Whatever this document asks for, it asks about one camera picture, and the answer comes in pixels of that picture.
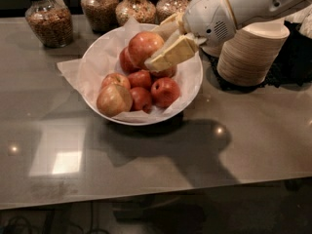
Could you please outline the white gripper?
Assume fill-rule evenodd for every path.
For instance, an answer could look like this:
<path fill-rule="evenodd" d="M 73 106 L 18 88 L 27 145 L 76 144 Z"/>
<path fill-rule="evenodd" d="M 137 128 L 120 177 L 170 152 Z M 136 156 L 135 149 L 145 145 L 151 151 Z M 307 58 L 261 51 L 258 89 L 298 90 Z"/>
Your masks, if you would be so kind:
<path fill-rule="evenodd" d="M 184 14 L 172 14 L 152 31 L 169 38 L 144 62 L 148 70 L 160 72 L 192 59 L 199 49 L 197 38 L 211 47 L 232 39 L 236 24 L 228 0 L 191 0 Z"/>

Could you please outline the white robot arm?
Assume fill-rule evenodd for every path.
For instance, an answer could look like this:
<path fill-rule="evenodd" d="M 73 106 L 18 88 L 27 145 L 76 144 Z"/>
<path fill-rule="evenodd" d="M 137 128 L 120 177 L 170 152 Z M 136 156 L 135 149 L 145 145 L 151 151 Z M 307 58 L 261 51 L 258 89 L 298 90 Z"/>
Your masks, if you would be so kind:
<path fill-rule="evenodd" d="M 191 0 L 183 13 L 154 28 L 165 41 L 144 64 L 160 72 L 195 56 L 201 45 L 216 47 L 255 22 L 280 19 L 312 0 Z"/>

